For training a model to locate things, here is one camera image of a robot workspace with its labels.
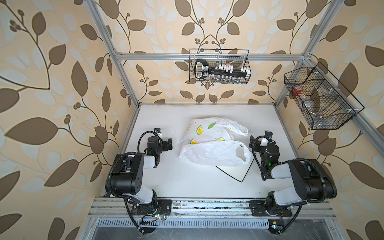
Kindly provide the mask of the white plastic bag fruit print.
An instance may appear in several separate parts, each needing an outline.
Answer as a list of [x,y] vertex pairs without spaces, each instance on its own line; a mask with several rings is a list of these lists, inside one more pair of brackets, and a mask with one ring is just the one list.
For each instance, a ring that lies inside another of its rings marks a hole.
[[242,167],[253,155],[239,139],[248,136],[248,129],[225,118],[191,120],[181,139],[179,158],[198,165]]

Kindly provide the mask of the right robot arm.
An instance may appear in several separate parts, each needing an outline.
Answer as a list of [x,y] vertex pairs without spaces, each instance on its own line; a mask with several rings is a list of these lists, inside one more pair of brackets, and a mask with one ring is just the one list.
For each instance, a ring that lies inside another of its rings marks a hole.
[[280,162],[280,148],[272,132],[251,137],[249,147],[257,163],[262,181],[292,180],[282,190],[270,191],[264,202],[250,201],[254,217],[277,217],[279,223],[270,222],[269,232],[282,235],[296,220],[304,205],[319,204],[337,196],[337,187],[321,164],[314,159],[296,158]]

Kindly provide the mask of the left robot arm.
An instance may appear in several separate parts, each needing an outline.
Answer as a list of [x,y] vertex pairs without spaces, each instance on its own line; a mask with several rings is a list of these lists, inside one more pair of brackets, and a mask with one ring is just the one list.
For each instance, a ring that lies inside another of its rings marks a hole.
[[159,200],[156,191],[144,185],[144,170],[158,167],[161,153],[172,149],[172,139],[164,141],[160,128],[146,131],[136,152],[116,155],[107,177],[106,192],[124,201],[131,222],[143,235],[152,233],[156,222],[172,211],[172,200]]

